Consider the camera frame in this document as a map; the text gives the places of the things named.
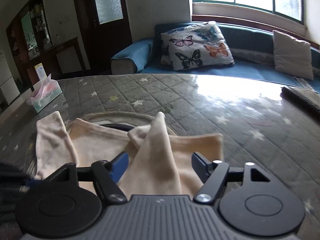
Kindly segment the blue sofa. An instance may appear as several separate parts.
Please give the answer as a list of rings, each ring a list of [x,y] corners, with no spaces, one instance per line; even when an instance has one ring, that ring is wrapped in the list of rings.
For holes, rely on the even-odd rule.
[[[319,91],[319,50],[278,31],[210,22],[167,23],[111,60],[113,75],[205,74]]]

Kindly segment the beige long sleeve garment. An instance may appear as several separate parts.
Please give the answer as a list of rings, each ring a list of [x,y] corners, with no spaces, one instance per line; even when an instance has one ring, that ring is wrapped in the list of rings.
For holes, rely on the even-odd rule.
[[[194,196],[202,181],[192,168],[192,154],[199,152],[210,161],[224,159],[221,134],[170,135],[161,112],[150,124],[129,132],[82,119],[76,119],[68,131],[59,112],[42,118],[36,127],[39,178],[47,178],[66,163],[86,167],[127,152],[129,166],[118,183],[127,197],[133,194]]]

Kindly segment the white refrigerator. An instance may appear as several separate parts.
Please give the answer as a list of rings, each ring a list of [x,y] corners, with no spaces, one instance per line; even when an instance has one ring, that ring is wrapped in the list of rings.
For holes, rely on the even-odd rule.
[[[15,80],[12,77],[4,52],[2,50],[0,59],[1,99],[7,105],[10,105],[20,95],[20,91],[18,90]]]

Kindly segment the dark remote on table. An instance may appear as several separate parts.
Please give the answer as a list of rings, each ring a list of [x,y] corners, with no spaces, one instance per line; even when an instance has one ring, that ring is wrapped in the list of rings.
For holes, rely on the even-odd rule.
[[[319,94],[311,89],[284,86],[281,96],[306,113],[319,117]]]

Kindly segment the butterfly print pillow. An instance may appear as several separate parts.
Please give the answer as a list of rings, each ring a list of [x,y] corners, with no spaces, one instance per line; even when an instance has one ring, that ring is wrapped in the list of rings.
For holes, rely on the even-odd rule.
[[[234,63],[233,55],[215,21],[194,23],[161,33],[161,64],[174,71]]]

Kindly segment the dark wooden door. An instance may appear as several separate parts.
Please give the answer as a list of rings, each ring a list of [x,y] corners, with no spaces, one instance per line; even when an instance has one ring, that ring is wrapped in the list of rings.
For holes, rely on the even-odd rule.
[[[125,0],[74,0],[93,75],[111,74],[111,59],[132,44]]]

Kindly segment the dark wooden cabinet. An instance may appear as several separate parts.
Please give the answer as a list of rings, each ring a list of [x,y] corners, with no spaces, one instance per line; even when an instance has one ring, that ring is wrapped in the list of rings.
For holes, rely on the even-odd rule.
[[[29,0],[6,29],[9,47],[20,78],[16,84],[21,92],[41,80],[36,66],[41,65],[46,75],[55,79],[71,77],[86,70],[78,38],[52,41],[43,0]]]

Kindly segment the tissue box pink green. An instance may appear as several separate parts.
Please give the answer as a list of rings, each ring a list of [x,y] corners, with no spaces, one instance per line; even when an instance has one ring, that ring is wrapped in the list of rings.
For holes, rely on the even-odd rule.
[[[61,93],[62,90],[59,83],[53,80],[49,74],[41,83],[40,87],[31,93],[27,99],[27,104],[32,107],[36,113],[39,113]]]

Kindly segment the glass lazy susan turntable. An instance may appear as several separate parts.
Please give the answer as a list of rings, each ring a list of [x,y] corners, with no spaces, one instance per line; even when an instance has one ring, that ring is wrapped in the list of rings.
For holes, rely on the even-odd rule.
[[[145,138],[149,132],[154,118],[147,114],[115,111],[89,113],[81,117],[82,120],[92,124],[129,132],[141,138]]]

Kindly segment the beige plain pillow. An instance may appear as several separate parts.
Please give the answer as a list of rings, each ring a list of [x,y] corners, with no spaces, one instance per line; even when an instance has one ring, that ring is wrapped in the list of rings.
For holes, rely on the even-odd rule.
[[[313,81],[309,42],[274,30],[273,58],[276,71]]]

